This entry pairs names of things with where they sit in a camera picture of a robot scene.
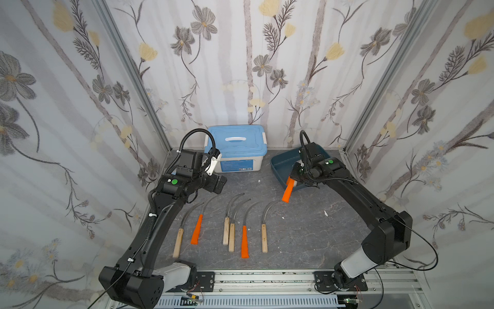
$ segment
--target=plastic storage box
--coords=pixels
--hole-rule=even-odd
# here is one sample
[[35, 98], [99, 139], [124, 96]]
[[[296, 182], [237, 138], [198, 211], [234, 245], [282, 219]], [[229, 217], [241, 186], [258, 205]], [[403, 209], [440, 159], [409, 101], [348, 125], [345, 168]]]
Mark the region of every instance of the plastic storage box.
[[[216, 148], [221, 151], [221, 160], [215, 172], [251, 172], [261, 169], [262, 159], [268, 152], [266, 133], [262, 126], [216, 126], [208, 130], [214, 137]], [[204, 152], [212, 147], [207, 135], [204, 146]]]
[[[329, 158], [329, 154], [321, 146], [318, 145], [318, 147], [324, 158]], [[288, 176], [293, 169], [294, 163], [300, 160], [300, 153], [298, 152], [299, 150], [300, 148], [292, 149], [271, 158], [271, 170], [276, 176], [276, 179], [278, 179], [278, 181], [280, 182], [283, 190], [287, 188]], [[293, 188], [293, 191], [297, 191], [303, 188], [306, 188], [306, 186], [298, 182], [297, 186]]]

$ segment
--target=floral wallpaper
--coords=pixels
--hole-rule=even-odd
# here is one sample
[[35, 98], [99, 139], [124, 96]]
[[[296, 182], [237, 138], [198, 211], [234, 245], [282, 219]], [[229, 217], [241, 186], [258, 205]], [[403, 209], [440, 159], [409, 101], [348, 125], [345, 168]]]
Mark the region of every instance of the floral wallpaper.
[[[494, 5], [440, 1], [348, 149], [361, 182], [438, 250], [418, 272], [436, 309], [491, 308]], [[418, 237], [402, 263], [430, 267]]]
[[166, 152], [91, 3], [3, 1], [0, 27], [1, 303], [86, 308]]
[[269, 147], [304, 129], [334, 149], [420, 2], [107, 0], [172, 146], [196, 127], [256, 124]]

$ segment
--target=blue box lid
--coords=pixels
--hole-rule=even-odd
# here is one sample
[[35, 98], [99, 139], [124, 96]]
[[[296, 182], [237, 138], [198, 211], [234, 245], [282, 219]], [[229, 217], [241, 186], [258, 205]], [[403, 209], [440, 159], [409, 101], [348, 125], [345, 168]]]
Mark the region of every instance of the blue box lid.
[[[268, 152], [264, 128], [259, 125], [215, 126], [208, 129], [214, 137], [216, 148], [221, 151], [222, 158], [260, 157]], [[211, 147], [207, 138], [204, 152]]]

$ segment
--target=metal frame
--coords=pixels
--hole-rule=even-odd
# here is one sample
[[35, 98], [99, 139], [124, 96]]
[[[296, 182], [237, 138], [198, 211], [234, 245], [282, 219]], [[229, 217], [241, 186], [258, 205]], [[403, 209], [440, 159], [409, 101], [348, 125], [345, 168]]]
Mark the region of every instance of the metal frame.
[[[384, 294], [408, 295], [417, 308], [431, 309], [414, 272], [387, 264], [377, 268], [382, 278]], [[229, 297], [231, 295], [320, 295], [314, 290], [315, 271], [333, 269], [204, 269], [214, 271], [214, 290], [206, 296]], [[364, 274], [369, 290], [364, 295], [382, 293], [381, 280], [374, 270]], [[332, 294], [354, 294], [355, 292], [334, 292]], [[163, 296], [178, 296], [184, 293], [163, 293]], [[106, 309], [115, 309], [120, 304], [110, 301]]]
[[438, 0], [423, 0], [423, 2], [420, 4], [420, 7], [415, 13], [415, 18], [413, 19], [412, 23], [409, 25], [407, 31], [405, 32], [403, 39], [401, 40], [400, 44], [398, 45], [398, 48], [396, 49], [396, 52], [393, 55], [393, 58], [391, 59], [388, 67], [386, 68], [386, 71], [384, 71], [381, 80], [377, 84], [377, 87], [370, 96], [370, 99], [367, 105], [365, 106], [364, 111], [360, 115], [357, 124], [350, 133], [345, 148], [343, 149], [345, 152], [347, 151], [347, 149], [352, 148], [354, 144], [357, 142], [357, 138], [364, 129], [364, 126], [367, 124], [367, 120], [370, 119], [370, 116], [374, 111], [374, 108], [379, 103], [384, 91], [388, 88], [389, 84], [391, 83], [391, 80], [396, 75], [398, 68], [400, 67], [403, 60], [405, 59], [405, 56], [408, 53], [409, 48], [411, 47], [413, 42], [415, 42], [415, 39], [420, 34], [422, 27], [426, 24], [427, 19], [432, 13], [437, 2]]
[[96, 11], [98, 12], [101, 21], [103, 22], [103, 26], [105, 27], [107, 34], [112, 39], [113, 45], [117, 50], [117, 54], [120, 57], [120, 60], [124, 65], [130, 79], [132, 80], [134, 87], [137, 89], [137, 94], [139, 96], [139, 99], [141, 100], [141, 102], [144, 105], [144, 108], [146, 109], [146, 113], [149, 119], [151, 120], [151, 124], [156, 130], [156, 134], [158, 135], [161, 143], [163, 144], [163, 147], [166, 149], [166, 151], [169, 154], [169, 152], [172, 149], [170, 146], [170, 142], [168, 141], [165, 132], [163, 131], [162, 125], [158, 119], [158, 116], [154, 111], [153, 105], [147, 95], [142, 80], [139, 77], [139, 72], [137, 71], [137, 68], [134, 65], [132, 57], [130, 56], [130, 53], [128, 52], [127, 48], [125, 47], [124, 40], [120, 35], [117, 25], [115, 24], [115, 21], [110, 12], [110, 8], [106, 4], [105, 0], [92, 0], [92, 3], [96, 8]]

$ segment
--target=label on box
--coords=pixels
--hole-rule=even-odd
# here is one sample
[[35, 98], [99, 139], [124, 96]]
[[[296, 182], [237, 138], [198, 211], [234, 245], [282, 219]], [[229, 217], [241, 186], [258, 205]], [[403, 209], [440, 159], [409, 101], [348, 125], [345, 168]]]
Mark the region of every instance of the label on box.
[[254, 160], [220, 161], [223, 172], [252, 171]]

